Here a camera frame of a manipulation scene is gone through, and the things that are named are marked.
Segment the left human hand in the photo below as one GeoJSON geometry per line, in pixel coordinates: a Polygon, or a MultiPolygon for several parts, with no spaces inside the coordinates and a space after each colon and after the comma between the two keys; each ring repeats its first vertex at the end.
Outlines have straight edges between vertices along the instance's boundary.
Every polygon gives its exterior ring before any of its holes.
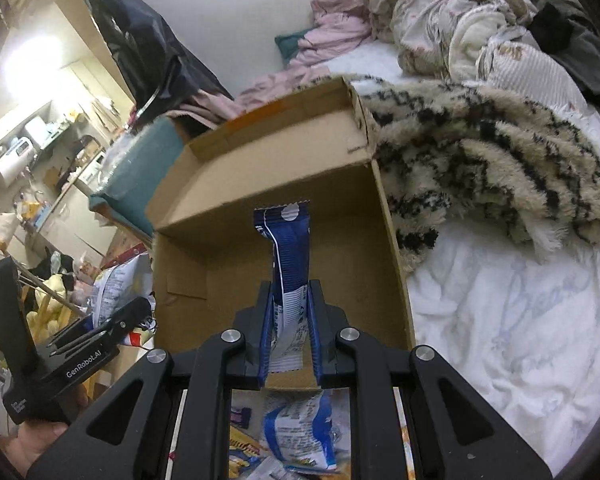
{"type": "Polygon", "coordinates": [[[15,437],[0,436],[0,450],[24,478],[30,467],[67,429],[64,422],[27,420],[18,427],[15,437]]]}

